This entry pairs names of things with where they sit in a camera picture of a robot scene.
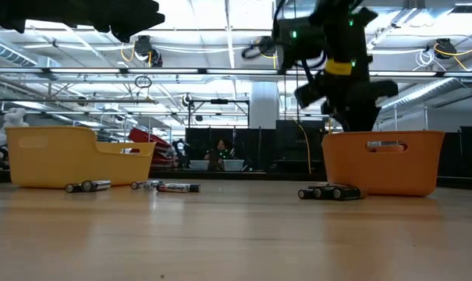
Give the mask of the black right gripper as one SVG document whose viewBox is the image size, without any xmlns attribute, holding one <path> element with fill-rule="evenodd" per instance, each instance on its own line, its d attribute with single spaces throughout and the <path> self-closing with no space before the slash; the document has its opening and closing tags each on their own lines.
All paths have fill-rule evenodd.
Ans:
<svg viewBox="0 0 472 281">
<path fill-rule="evenodd" d="M 381 110 L 376 101 L 399 93 L 393 80 L 355 80 L 353 76 L 325 74 L 321 77 L 326 101 L 323 113 L 338 123 L 344 132 L 370 132 Z M 347 122 L 346 117 L 353 117 Z"/>
</svg>

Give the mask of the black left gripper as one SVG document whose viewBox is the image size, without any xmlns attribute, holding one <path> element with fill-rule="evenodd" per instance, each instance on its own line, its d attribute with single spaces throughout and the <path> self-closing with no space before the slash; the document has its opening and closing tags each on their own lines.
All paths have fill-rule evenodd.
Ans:
<svg viewBox="0 0 472 281">
<path fill-rule="evenodd" d="M 27 20 L 64 23 L 69 27 L 102 27 L 92 22 L 98 1 L 84 0 L 0 0 L 0 27 L 23 34 Z M 153 0 L 109 0 L 102 6 L 105 23 L 122 43 L 143 30 L 165 22 L 159 3 Z"/>
</svg>

